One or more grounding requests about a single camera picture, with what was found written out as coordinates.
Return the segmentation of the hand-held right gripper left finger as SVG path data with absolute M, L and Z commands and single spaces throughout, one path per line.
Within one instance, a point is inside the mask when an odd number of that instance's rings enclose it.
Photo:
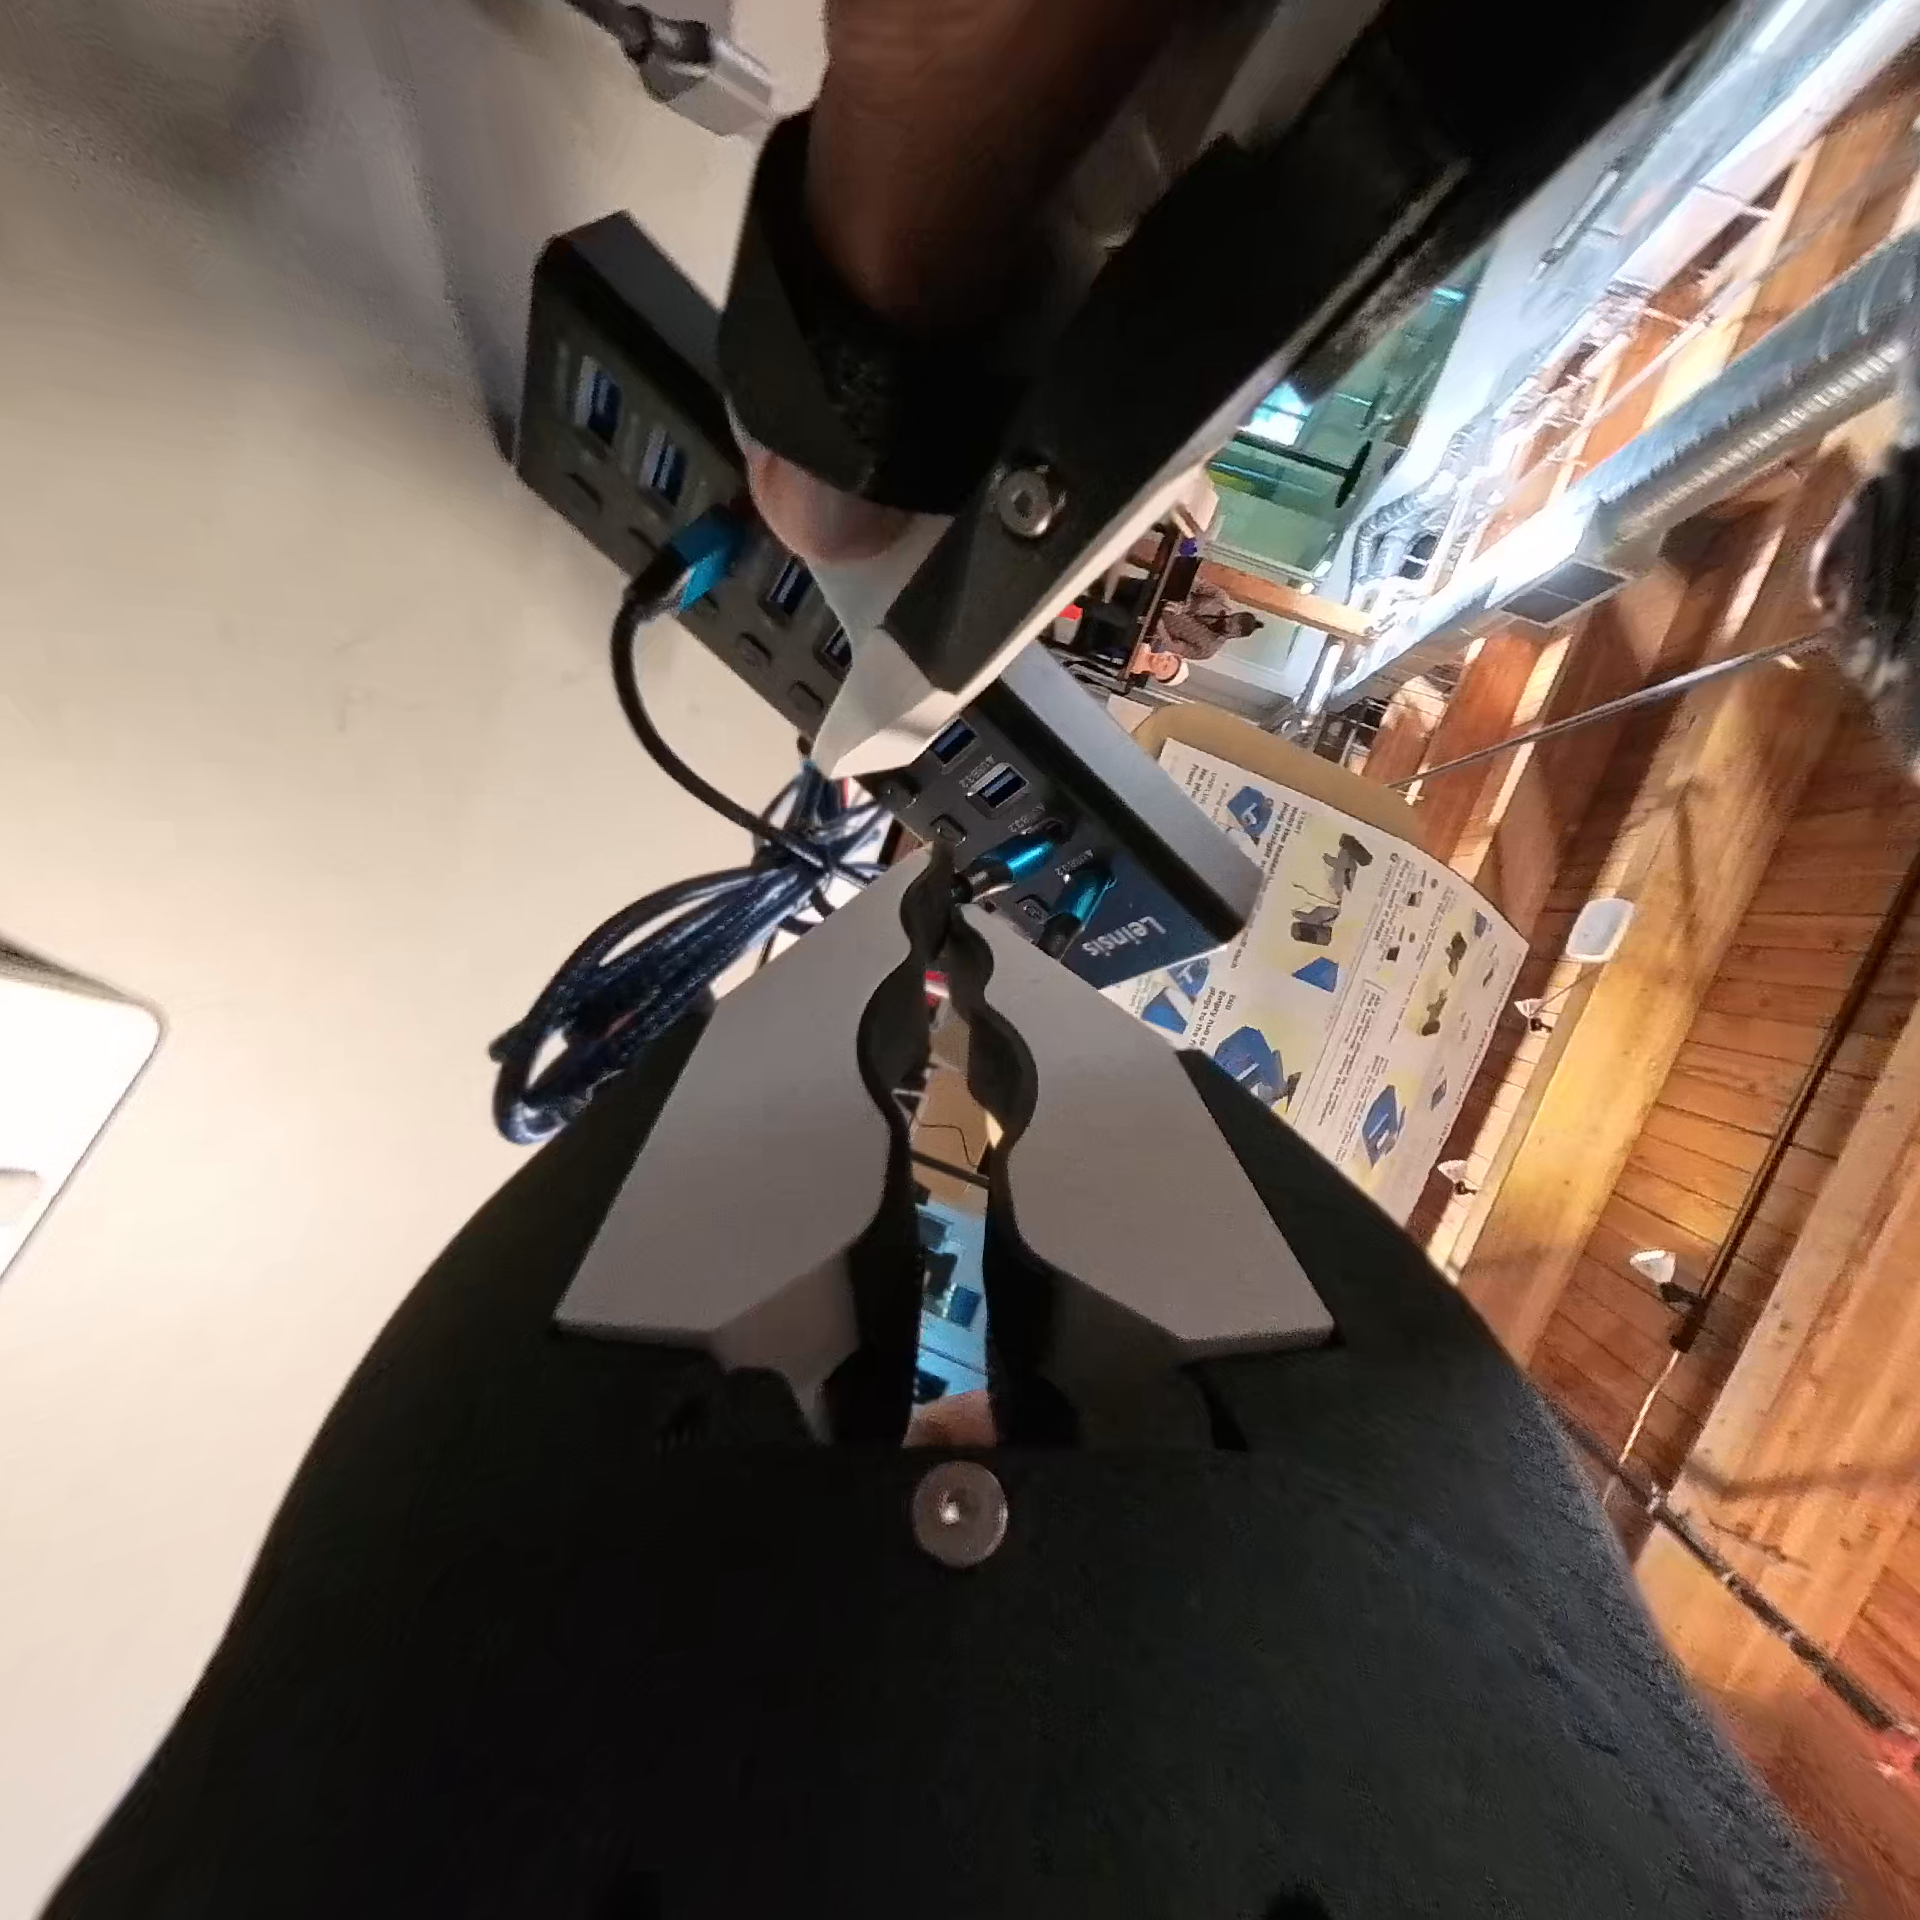
M 841 1444 L 905 1440 L 922 1244 L 899 1089 L 928 1062 L 951 909 L 953 863 L 910 857 L 719 1001 L 562 1331 L 780 1376 Z

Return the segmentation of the white rounded object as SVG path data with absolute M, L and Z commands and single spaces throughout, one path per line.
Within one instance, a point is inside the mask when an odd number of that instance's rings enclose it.
M 103 981 L 3 941 L 3 1270 L 126 1104 L 160 1015 Z

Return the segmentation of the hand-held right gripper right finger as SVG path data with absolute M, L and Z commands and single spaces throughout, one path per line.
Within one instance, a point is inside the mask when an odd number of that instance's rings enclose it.
M 995 913 L 958 907 L 951 1008 L 992 1118 L 991 1406 L 1008 1448 L 1203 1446 L 1203 1369 L 1337 1331 L 1175 1049 Z

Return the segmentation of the person's left hand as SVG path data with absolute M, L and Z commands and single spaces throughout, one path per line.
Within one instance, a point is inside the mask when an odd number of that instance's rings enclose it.
M 1022 388 L 1042 216 L 1183 28 L 1170 1 L 828 4 L 721 326 L 754 509 L 809 564 L 955 511 Z

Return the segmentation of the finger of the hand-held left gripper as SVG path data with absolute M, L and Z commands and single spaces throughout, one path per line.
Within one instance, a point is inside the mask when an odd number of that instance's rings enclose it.
M 883 627 L 951 524 L 920 513 L 873 558 L 809 564 L 850 643 L 848 671 L 811 736 L 816 766 L 910 766 L 958 716 L 958 696 L 935 687 Z

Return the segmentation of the black usb hub blue ports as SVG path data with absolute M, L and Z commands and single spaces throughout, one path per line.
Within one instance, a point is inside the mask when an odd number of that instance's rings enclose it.
M 532 275 L 512 467 L 623 577 L 712 509 L 738 517 L 732 571 L 679 622 L 815 739 L 854 649 L 750 503 L 715 332 L 714 303 L 626 213 L 559 232 Z

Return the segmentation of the silver ventilation duct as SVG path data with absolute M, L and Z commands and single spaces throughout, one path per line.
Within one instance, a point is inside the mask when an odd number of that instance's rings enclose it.
M 1675 524 L 1883 401 L 1902 381 L 1915 307 L 1908 228 L 1595 467 L 1578 558 L 1623 571 Z

